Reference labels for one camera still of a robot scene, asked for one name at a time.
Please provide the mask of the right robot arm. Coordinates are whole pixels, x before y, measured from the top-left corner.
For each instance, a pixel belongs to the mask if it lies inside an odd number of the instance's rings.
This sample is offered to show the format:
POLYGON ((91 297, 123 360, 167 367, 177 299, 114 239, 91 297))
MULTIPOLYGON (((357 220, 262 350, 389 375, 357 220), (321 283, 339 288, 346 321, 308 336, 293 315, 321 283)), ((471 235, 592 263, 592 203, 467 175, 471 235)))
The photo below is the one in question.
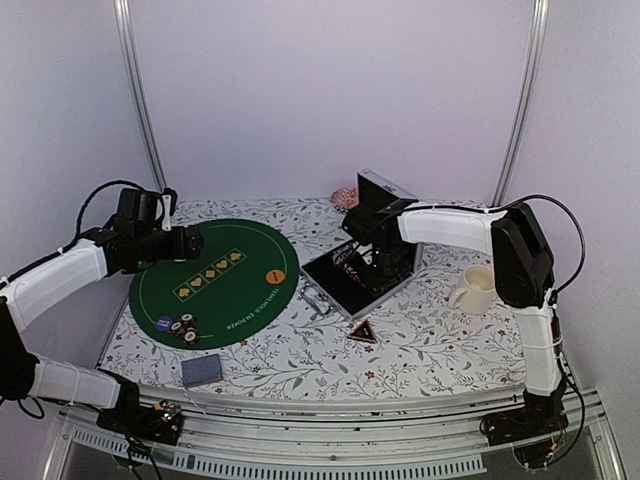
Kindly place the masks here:
POLYGON ((506 206, 479 209, 398 199, 382 207, 359 204, 342 228, 351 241, 333 254, 370 290, 399 273, 411 244, 440 244, 491 256, 494 285, 519 328, 526 367, 525 406, 517 427, 537 436, 561 413, 568 384, 559 361, 562 336, 556 304, 554 257, 525 196, 506 206))

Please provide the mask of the green and red chip stack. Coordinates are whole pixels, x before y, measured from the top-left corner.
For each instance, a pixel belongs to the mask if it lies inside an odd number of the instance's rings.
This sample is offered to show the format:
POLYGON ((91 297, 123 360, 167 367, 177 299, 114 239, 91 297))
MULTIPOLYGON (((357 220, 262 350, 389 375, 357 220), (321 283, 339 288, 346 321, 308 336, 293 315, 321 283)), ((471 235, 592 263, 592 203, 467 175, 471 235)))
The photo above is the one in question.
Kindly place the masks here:
POLYGON ((195 345, 200 338, 197 316, 193 313, 184 313, 169 327, 169 333, 181 339, 186 345, 195 345))

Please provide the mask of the orange big blind button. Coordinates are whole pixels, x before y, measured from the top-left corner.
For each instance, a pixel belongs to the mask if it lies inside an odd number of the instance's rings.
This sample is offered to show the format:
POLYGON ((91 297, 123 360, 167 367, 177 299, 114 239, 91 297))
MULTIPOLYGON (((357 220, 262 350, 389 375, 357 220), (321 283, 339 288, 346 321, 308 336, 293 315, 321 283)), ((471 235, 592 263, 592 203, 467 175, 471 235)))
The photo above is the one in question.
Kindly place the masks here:
POLYGON ((286 280, 286 274, 283 270, 273 269, 267 272, 266 281, 271 285, 280 285, 286 280))

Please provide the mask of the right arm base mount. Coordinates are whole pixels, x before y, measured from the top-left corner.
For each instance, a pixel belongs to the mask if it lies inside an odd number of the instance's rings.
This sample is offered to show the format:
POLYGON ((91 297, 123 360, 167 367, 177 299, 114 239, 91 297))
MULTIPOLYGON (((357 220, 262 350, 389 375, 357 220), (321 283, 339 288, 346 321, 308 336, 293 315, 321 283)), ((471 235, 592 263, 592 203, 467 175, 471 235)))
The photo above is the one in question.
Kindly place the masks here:
MULTIPOLYGON (((546 434, 562 434, 569 422, 561 398, 524 392, 524 406, 485 415, 479 431, 490 446, 528 440, 546 434)), ((513 453, 523 466, 537 469, 548 465, 555 456, 558 441, 544 441, 517 447, 513 453)))

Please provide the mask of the blue playing card deck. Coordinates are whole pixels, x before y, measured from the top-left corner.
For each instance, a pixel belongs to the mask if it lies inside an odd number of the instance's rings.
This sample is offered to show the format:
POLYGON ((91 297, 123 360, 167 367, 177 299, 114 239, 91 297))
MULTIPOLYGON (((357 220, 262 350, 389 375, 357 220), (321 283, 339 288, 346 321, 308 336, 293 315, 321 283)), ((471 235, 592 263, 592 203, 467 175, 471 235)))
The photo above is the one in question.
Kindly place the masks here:
POLYGON ((218 354, 206 355, 181 362, 182 384, 186 388, 217 383, 223 379, 218 354))

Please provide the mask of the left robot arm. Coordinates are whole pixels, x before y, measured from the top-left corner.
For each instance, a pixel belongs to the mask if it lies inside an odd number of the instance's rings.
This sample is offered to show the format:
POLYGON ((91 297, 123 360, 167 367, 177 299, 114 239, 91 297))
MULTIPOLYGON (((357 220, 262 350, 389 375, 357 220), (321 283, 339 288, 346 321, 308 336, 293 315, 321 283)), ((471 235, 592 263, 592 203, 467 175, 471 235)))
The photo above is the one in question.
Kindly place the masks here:
POLYGON ((148 412, 125 396, 126 380, 31 353, 22 333, 62 300, 114 274, 135 274, 159 261, 199 257, 204 238, 195 226, 175 226, 177 194, 150 191, 127 180, 114 214, 102 227, 83 229, 78 217, 70 242, 1 280, 1 397, 40 398, 108 410, 128 434, 148 426, 148 412))

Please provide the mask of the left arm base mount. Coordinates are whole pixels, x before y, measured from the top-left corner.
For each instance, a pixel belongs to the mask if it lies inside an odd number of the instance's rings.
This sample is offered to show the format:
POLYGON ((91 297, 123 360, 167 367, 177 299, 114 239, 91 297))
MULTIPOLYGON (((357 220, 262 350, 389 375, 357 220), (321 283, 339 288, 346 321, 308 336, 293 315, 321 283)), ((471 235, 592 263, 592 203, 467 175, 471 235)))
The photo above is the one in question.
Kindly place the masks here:
POLYGON ((177 445, 183 423, 179 404, 161 400, 144 406, 137 397, 119 399, 114 408, 102 410, 96 421, 102 429, 171 446, 177 445))

